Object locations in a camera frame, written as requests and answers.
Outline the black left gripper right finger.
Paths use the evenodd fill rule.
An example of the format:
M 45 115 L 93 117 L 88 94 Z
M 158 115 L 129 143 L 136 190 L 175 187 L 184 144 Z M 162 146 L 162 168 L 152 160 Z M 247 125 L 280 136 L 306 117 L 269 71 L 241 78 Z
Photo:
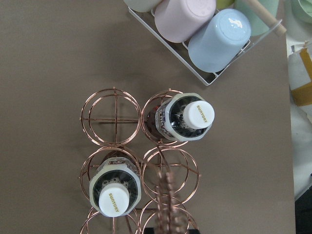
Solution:
M 199 234 L 199 230 L 198 229 L 189 229 L 188 234 Z

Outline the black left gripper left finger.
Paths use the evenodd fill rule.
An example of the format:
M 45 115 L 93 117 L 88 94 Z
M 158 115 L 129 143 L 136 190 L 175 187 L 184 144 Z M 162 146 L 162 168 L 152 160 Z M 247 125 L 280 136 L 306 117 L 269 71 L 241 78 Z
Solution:
M 155 234 L 155 230 L 152 227 L 147 227 L 144 229 L 143 234 Z

